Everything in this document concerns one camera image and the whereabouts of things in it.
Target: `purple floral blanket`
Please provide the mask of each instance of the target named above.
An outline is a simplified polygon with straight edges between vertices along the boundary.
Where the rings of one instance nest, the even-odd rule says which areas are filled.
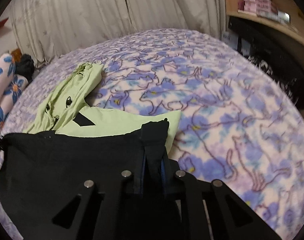
[[[304,223],[304,120],[267,75],[197,31],[145,31],[62,56],[25,89],[2,134],[22,132],[83,61],[105,64],[90,105],[141,115],[181,109],[169,157],[198,179],[223,180],[282,239],[295,236]],[[1,205],[0,220],[20,239]]]

